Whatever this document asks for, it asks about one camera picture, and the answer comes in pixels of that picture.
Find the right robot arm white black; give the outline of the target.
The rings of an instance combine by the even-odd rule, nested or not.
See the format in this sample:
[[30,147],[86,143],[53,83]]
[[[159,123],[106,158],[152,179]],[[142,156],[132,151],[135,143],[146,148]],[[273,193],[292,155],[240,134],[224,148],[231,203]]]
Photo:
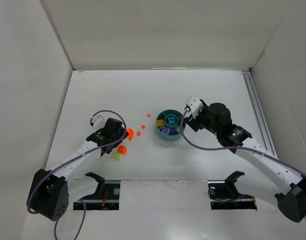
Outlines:
[[280,161],[254,139],[247,130],[233,124],[229,109],[222,103],[207,105],[191,96],[185,106],[182,125],[195,132],[208,130],[221,145],[246,160],[266,176],[273,185],[251,183],[245,173],[235,171],[225,179],[225,201],[249,195],[276,206],[289,220],[297,223],[306,217],[306,173]]

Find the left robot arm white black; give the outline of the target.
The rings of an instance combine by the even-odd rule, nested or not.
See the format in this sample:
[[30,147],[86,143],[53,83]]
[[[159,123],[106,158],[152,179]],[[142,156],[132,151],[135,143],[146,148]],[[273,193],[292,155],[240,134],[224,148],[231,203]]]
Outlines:
[[105,179],[88,167],[110,154],[128,135],[124,120],[110,117],[102,128],[86,137],[70,158],[52,169],[39,169],[28,195],[28,212],[56,222],[78,200],[93,195],[100,197],[105,190]]

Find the lavender square lego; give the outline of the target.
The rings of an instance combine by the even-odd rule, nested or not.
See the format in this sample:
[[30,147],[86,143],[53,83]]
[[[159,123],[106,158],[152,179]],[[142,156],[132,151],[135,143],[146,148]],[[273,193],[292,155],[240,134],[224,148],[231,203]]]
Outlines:
[[167,127],[162,127],[161,132],[165,135],[169,135],[170,133],[170,129]]

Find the teal oval lego piece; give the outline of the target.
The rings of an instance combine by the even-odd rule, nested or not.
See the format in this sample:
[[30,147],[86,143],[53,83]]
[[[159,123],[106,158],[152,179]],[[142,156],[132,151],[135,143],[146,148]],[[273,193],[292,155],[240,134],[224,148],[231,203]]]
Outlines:
[[168,116],[166,119],[167,123],[169,125],[174,125],[177,123],[177,118],[173,117],[173,116]]

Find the dark purple long lego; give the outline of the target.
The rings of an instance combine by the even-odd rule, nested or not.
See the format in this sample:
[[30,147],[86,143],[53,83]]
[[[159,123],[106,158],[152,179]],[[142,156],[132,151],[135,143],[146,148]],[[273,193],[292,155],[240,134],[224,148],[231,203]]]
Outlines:
[[170,136],[174,136],[174,135],[178,135],[179,134],[179,131],[177,130],[177,129],[172,129],[172,130],[170,130],[170,132],[169,132],[169,135]]

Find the yellow orange square lego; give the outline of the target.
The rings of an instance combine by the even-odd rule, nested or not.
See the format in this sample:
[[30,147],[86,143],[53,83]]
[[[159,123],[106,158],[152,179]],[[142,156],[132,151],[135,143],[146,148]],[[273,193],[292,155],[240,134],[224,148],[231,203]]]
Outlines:
[[165,121],[163,119],[159,119],[156,121],[156,125],[158,128],[164,127],[165,126]]

